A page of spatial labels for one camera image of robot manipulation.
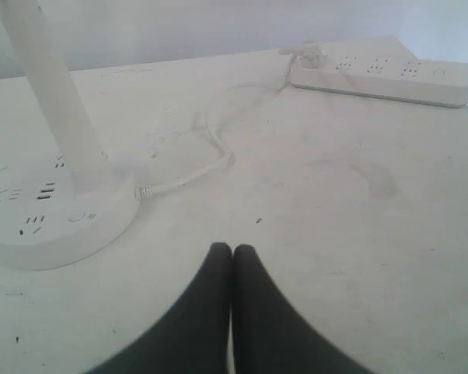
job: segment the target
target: wall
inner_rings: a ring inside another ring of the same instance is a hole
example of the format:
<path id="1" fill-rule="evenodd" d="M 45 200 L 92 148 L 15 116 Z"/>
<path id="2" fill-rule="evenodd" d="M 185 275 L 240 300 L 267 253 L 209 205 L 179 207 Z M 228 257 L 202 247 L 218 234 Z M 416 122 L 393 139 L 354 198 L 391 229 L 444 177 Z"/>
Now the wall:
<path id="1" fill-rule="evenodd" d="M 396 35 L 468 62 L 468 0 L 40 0 L 70 69 Z M 0 25 L 0 78 L 20 76 Z"/>

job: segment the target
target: desk surface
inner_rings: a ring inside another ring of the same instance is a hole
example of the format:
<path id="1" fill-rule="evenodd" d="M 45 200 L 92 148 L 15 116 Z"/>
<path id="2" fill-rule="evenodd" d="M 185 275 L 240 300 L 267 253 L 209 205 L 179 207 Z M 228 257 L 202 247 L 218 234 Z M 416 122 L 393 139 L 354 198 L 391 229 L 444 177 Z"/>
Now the desk surface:
<path id="1" fill-rule="evenodd" d="M 362 44 L 409 53 L 390 37 Z M 214 241 L 255 245 L 296 309 L 373 370 L 468 372 L 468 108 L 262 89 L 287 61 L 262 51 L 73 73 L 103 147 L 142 183 L 218 156 L 205 108 L 235 157 L 144 202 L 88 259 L 0 265 L 0 373 L 104 361 L 163 315 Z M 54 152 L 27 81 L 0 80 L 0 169 Z"/>

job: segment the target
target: white power strip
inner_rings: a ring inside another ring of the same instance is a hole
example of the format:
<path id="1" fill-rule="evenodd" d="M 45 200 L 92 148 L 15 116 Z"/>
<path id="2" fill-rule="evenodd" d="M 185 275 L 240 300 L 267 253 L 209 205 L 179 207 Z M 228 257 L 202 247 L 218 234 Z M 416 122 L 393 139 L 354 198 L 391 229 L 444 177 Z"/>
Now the white power strip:
<path id="1" fill-rule="evenodd" d="M 309 48 L 291 66 L 293 86 L 451 108 L 468 103 L 468 64 L 323 51 L 312 68 Z"/>

